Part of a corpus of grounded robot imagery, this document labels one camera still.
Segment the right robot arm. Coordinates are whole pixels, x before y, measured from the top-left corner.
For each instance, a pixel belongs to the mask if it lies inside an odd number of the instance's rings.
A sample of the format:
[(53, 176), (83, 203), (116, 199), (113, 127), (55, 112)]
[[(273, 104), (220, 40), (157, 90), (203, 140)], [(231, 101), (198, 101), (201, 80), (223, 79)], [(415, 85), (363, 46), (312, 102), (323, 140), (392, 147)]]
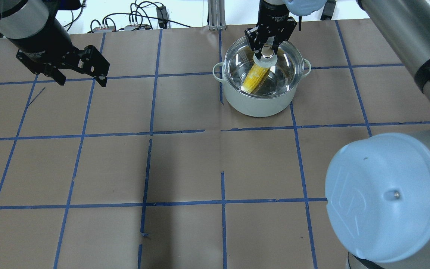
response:
[(241, 206), (239, 220), (250, 220), (250, 231), (263, 231), (253, 239), (235, 240), (235, 216), (229, 218), (230, 268), (276, 269), (430, 269), (430, 240), (414, 255), (399, 262), (379, 263), (366, 255), (348, 252), (331, 227), (338, 216), (333, 204), (343, 206), (349, 220), (365, 221), (362, 234), (376, 231), (386, 237), (369, 238), (370, 246), (386, 249), (401, 237), (420, 239), (414, 228), (426, 216), (414, 215), (430, 203), (430, 128), (395, 126), (318, 127), (314, 129), (259, 130), (244, 143), (250, 169), (259, 171), (265, 160), (278, 163), (270, 177), (282, 174), (284, 158), (296, 167), (303, 198), (282, 198)]

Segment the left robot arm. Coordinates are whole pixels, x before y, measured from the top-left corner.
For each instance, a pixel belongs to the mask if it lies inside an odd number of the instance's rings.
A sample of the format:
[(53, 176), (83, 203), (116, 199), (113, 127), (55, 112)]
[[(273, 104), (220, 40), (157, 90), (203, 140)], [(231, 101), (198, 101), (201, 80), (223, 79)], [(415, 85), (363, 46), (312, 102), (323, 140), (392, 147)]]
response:
[(34, 74), (43, 74), (59, 85), (62, 69), (90, 75), (106, 87), (110, 64), (93, 45), (80, 50), (56, 19), (60, 10), (74, 11), (80, 0), (0, 0), (0, 36), (18, 51), (16, 58)]

